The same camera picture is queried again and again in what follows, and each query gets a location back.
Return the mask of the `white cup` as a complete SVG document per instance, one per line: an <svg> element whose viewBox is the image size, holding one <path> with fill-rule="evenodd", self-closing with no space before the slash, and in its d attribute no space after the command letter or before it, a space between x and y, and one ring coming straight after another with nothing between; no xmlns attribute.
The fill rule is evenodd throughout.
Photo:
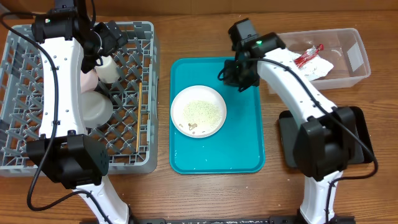
<svg viewBox="0 0 398 224"><path fill-rule="evenodd" d="M99 80L103 83L114 83L119 79L119 74L117 71L118 65L113 60L111 56L101 57L97 60L97 63L102 65L95 66L95 71Z"/></svg>

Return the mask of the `small pink plate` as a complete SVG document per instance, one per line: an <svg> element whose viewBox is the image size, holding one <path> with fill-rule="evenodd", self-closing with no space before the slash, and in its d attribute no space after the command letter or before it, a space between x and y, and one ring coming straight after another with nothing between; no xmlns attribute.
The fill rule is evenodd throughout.
<svg viewBox="0 0 398 224"><path fill-rule="evenodd" d="M87 73L80 73L81 93L93 91L98 85L98 75L95 70L90 70Z"/></svg>

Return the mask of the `wooden chopstick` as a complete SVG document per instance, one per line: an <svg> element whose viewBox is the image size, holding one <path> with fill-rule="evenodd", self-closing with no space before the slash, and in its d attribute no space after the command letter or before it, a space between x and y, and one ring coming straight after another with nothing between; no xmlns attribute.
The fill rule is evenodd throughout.
<svg viewBox="0 0 398 224"><path fill-rule="evenodd" d="M138 92L136 153L139 152L139 144L141 136L141 108L142 108L142 82L139 83L139 92Z"/></svg>

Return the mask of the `large white plate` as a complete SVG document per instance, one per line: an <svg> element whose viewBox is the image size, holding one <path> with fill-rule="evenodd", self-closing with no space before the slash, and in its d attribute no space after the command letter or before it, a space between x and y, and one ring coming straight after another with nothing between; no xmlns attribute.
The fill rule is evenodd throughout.
<svg viewBox="0 0 398 224"><path fill-rule="evenodd" d="M170 106L173 125L190 138L206 138L215 134L224 125L226 115L223 97L205 85L183 89Z"/></svg>

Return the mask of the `red snack wrapper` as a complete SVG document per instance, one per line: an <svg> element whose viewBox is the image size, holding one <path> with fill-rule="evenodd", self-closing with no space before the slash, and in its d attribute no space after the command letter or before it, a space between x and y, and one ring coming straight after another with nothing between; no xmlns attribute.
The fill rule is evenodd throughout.
<svg viewBox="0 0 398 224"><path fill-rule="evenodd" d="M324 50L323 44L307 49L300 57L294 60L296 66L298 68L302 68L306 63L314 59L322 50Z"/></svg>

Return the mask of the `white napkin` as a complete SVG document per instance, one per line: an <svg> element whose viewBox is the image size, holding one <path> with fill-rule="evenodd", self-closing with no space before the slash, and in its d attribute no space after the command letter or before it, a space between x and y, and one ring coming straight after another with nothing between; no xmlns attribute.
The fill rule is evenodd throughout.
<svg viewBox="0 0 398 224"><path fill-rule="evenodd" d="M325 77L333 67L332 63L317 55L303 64L299 70L309 81L314 81Z"/></svg>

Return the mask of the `grey bowl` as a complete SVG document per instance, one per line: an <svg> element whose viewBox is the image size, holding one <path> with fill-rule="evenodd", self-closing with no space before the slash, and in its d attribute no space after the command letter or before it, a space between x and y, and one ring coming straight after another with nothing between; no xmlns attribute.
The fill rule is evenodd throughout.
<svg viewBox="0 0 398 224"><path fill-rule="evenodd" d="M83 120L87 128L98 128L111 118L111 100L96 91L84 92L81 96Z"/></svg>

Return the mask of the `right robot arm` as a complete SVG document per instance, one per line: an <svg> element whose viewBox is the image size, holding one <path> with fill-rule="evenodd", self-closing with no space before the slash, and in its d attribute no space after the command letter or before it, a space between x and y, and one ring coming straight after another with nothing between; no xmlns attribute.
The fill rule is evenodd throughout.
<svg viewBox="0 0 398 224"><path fill-rule="evenodd" d="M290 116L279 121L280 133L305 176L296 221L354 223L353 217L339 217L333 210L338 182L356 152L353 111L337 107L301 74L276 33L260 35L249 19L243 19L228 34L235 58L225 61L218 79L240 92L263 79L289 109Z"/></svg>

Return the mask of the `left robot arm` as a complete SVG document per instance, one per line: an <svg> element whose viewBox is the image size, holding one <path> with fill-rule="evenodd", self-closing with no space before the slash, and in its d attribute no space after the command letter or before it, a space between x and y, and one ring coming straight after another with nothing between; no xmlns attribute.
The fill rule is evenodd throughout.
<svg viewBox="0 0 398 224"><path fill-rule="evenodd" d="M108 177L104 144L90 137L83 120L81 73L126 44L115 22L96 23L84 1L56 1L35 17L33 45L44 73L44 107L39 137L26 145L29 159L52 182L80 196L99 223L131 223L129 206Z"/></svg>

